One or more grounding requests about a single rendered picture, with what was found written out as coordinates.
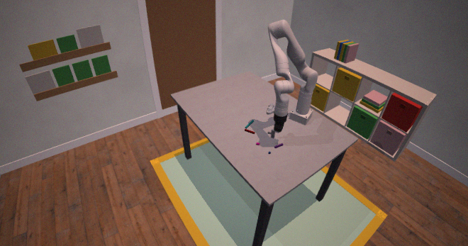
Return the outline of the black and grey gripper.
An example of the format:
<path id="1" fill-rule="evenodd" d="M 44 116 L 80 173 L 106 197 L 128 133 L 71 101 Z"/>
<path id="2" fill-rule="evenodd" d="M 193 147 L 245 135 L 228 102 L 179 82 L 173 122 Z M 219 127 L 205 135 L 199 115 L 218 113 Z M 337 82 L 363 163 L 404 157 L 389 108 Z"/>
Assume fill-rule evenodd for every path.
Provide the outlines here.
<path id="1" fill-rule="evenodd" d="M 275 107 L 275 108 L 274 108 Z M 274 104 L 270 104 L 269 108 L 267 109 L 267 115 L 274 113 L 274 129 L 271 132 L 271 138 L 274 138 L 275 132 L 279 133 L 282 131 L 284 127 L 284 123 L 286 122 L 286 118 L 288 115 L 288 107 L 285 109 L 277 108 Z"/>

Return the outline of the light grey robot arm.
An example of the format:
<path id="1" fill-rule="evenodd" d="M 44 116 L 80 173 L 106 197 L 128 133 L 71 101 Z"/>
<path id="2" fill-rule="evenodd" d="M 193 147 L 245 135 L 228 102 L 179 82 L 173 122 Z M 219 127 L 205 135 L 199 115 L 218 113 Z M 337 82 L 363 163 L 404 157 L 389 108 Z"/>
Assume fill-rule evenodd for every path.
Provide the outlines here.
<path id="1" fill-rule="evenodd" d="M 296 106 L 296 112 L 306 115 L 309 112 L 308 107 L 316 87 L 318 79 L 317 71 L 311 69 L 304 61 L 305 54 L 298 44 L 289 24 L 285 20 L 270 23 L 268 26 L 269 38 L 271 41 L 277 76 L 284 77 L 285 80 L 276 81 L 274 90 L 276 94 L 276 107 L 285 109 L 289 105 L 289 97 L 284 94 L 290 94 L 294 91 L 294 83 L 289 72 L 289 61 L 278 44 L 278 39 L 286 37 L 288 40 L 287 55 L 297 68 L 300 77 L 306 81 L 302 84 L 299 91 L 299 98 Z M 281 96 L 280 96 L 281 94 Z"/>

